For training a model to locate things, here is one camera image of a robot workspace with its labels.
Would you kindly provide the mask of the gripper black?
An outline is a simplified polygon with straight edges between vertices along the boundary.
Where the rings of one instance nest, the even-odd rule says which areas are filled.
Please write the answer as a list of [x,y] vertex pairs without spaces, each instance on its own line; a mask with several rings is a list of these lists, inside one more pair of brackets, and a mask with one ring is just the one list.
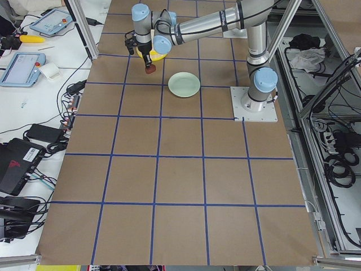
[[150,68],[152,65],[152,59],[150,52],[152,50],[152,42],[141,43],[139,45],[139,51],[142,53],[142,58],[145,62],[145,67]]

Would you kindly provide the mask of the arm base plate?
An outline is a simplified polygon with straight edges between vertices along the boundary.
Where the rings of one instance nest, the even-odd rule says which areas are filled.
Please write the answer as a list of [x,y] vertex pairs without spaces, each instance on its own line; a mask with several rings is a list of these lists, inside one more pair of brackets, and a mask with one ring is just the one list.
[[278,121],[272,94],[263,102],[256,102],[248,95],[249,87],[232,86],[231,100],[234,120],[239,122],[267,122]]

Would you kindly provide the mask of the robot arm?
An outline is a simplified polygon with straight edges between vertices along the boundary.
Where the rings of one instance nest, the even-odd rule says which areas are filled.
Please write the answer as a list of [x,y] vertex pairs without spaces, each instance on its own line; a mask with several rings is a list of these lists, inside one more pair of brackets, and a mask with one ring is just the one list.
[[131,55],[134,54],[134,48],[138,48],[146,73],[152,73],[156,67],[152,63],[151,50],[165,55],[172,47],[186,42],[232,29],[245,29],[250,78],[248,97],[255,102],[264,102],[276,86],[275,82],[269,88],[261,85],[271,58],[267,49],[266,21],[274,4],[274,1],[237,1],[225,10],[179,23],[174,12],[166,9],[156,12],[138,3],[131,9],[134,30],[130,32],[131,37],[126,38],[125,46]]

